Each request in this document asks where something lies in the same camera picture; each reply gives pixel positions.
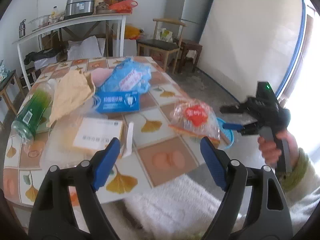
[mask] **stainless steel container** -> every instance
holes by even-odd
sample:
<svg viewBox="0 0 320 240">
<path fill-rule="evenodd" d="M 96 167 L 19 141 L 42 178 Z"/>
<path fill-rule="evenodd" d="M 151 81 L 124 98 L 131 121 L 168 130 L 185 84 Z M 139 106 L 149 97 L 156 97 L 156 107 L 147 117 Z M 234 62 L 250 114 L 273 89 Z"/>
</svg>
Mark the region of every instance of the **stainless steel container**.
<svg viewBox="0 0 320 240">
<path fill-rule="evenodd" d="M 26 19 L 24 19 L 22 22 L 20 22 L 19 25 L 19 38 L 22 38 L 26 36 L 26 24 L 25 24 Z"/>
<path fill-rule="evenodd" d="M 92 15 L 94 0 L 68 0 L 66 5 L 65 20 Z"/>
</svg>

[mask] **rice cooker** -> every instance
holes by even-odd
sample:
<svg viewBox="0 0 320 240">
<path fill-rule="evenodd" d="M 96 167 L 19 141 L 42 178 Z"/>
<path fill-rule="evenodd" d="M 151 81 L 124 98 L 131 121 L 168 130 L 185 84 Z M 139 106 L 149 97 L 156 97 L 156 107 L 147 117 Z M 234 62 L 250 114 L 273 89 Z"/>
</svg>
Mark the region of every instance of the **rice cooker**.
<svg viewBox="0 0 320 240">
<path fill-rule="evenodd" d="M 65 20 L 81 16 L 92 15 L 94 0 L 68 0 L 66 5 Z"/>
</svg>

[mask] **orange plastic bag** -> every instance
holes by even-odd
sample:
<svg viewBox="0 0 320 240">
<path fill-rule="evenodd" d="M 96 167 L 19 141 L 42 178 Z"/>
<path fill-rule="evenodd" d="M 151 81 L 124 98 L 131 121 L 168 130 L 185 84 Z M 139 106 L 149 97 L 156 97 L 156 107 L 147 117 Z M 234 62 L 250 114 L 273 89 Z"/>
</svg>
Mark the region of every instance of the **orange plastic bag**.
<svg viewBox="0 0 320 240">
<path fill-rule="evenodd" d="M 132 8 L 137 7 L 138 3 L 134 0 L 125 0 L 109 6 L 110 10 L 115 10 L 117 13 L 132 13 Z"/>
<path fill-rule="evenodd" d="M 126 25 L 124 30 L 124 39 L 125 40 L 136 40 L 140 36 L 140 30 L 131 25 Z"/>
</svg>

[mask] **yellow bag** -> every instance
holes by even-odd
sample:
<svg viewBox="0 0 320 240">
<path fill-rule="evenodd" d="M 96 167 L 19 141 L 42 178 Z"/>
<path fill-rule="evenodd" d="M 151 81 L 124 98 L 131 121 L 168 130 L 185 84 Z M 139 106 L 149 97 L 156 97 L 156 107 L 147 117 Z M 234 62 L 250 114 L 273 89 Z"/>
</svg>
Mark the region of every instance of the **yellow bag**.
<svg viewBox="0 0 320 240">
<path fill-rule="evenodd" d="M 136 40 L 140 36 L 140 29 L 131 25 L 125 26 L 124 38 L 126 40 Z"/>
</svg>

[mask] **thermos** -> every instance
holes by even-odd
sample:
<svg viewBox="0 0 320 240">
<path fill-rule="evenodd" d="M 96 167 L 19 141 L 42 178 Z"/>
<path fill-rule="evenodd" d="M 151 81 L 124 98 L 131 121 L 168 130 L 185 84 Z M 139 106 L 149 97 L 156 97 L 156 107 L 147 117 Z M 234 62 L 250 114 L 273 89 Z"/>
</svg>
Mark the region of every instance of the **thermos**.
<svg viewBox="0 0 320 240">
<path fill-rule="evenodd" d="M 20 22 L 20 26 L 19 26 L 19 38 L 22 38 L 24 36 L 26 36 L 26 25 L 25 22 L 26 19 L 24 19 L 22 22 Z"/>
</svg>

